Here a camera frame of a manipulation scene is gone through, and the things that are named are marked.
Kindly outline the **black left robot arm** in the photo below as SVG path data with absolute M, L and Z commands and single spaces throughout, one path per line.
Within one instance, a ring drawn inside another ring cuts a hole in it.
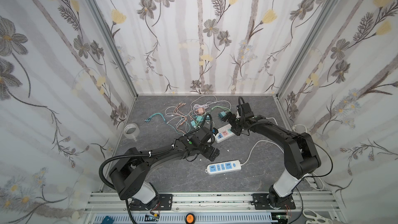
M 148 151 L 135 147 L 105 160 L 98 169 L 101 181 L 116 190 L 120 200 L 139 199 L 149 203 L 157 197 L 153 185 L 145 182 L 151 169 L 174 160 L 203 156 L 213 162 L 220 151 L 213 147 L 218 129 L 201 127 L 175 139 L 171 145 Z

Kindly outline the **white scissors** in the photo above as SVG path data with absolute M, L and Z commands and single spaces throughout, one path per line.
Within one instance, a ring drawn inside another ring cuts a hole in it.
M 311 209 L 303 209 L 303 216 L 307 219 L 306 224 L 333 224 L 332 220 L 321 216 Z

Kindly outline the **aluminium rail frame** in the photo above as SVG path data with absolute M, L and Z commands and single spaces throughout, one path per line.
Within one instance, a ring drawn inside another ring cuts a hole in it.
M 92 193 L 83 212 L 82 224 L 185 224 L 188 213 L 195 224 L 304 224 L 303 209 L 311 209 L 333 222 L 345 223 L 337 201 L 329 191 L 294 192 L 294 210 L 256 210 L 251 205 L 254 192 L 168 192 L 170 211 L 129 211 L 116 193 Z

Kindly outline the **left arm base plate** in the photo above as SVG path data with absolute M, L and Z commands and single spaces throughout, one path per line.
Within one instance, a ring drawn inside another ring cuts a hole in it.
M 131 211 L 170 211 L 172 209 L 172 203 L 172 194 L 159 194 L 148 203 L 143 203 L 138 199 L 132 199 L 129 203 L 129 208 Z

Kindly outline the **pink charger plug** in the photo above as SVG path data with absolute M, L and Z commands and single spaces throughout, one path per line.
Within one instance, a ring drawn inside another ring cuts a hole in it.
M 200 107 L 200 108 L 196 109 L 195 112 L 197 115 L 203 115 L 203 114 L 205 114 L 206 111 L 205 111 L 205 108 Z

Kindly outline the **white power strip blue outlets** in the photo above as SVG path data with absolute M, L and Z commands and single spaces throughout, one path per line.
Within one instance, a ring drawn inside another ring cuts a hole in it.
M 241 163 L 239 160 L 232 160 L 227 162 L 213 163 L 207 166 L 205 172 L 209 175 L 224 174 L 236 172 L 241 170 Z

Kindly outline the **clear tape roll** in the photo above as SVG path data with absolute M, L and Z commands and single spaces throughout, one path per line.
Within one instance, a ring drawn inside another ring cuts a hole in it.
M 123 129 L 123 135 L 126 139 L 137 141 L 139 134 L 140 129 L 136 123 L 128 123 Z

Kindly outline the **orange emergency button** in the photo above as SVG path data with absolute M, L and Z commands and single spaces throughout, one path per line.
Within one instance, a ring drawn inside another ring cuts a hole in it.
M 195 224 L 195 215 L 193 213 L 188 213 L 185 217 L 186 224 Z

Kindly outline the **white six-outlet colourful power strip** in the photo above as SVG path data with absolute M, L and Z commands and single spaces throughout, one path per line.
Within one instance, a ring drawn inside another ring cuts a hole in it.
M 233 136 L 235 136 L 235 134 L 232 132 L 231 130 L 231 125 L 227 124 L 221 128 L 218 129 L 218 134 L 216 135 L 216 142 L 217 143 L 221 143 Z

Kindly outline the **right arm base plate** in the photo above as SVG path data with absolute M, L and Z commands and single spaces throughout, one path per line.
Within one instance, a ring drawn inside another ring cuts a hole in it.
M 279 197 L 275 193 L 253 194 L 251 205 L 256 210 L 294 210 L 296 209 L 292 195 Z

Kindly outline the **teal charger plug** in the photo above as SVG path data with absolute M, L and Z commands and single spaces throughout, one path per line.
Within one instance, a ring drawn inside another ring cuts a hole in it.
M 218 117 L 219 117 L 220 119 L 223 119 L 226 115 L 227 115 L 226 112 L 220 112 L 220 113 L 218 114 Z
M 191 120 L 191 125 L 194 128 L 199 127 L 200 124 L 202 124 L 204 120 L 203 116 L 193 116 L 192 120 Z

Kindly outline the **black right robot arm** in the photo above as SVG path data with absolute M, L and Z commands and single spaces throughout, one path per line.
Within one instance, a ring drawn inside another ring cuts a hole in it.
M 269 188 L 267 196 L 267 202 L 273 208 L 280 208 L 288 203 L 302 179 L 321 166 L 321 159 L 311 135 L 287 130 L 264 116 L 255 116 L 249 103 L 238 104 L 237 114 L 228 112 L 221 120 L 230 124 L 231 131 L 237 136 L 243 131 L 261 134 L 284 151 L 285 170 Z

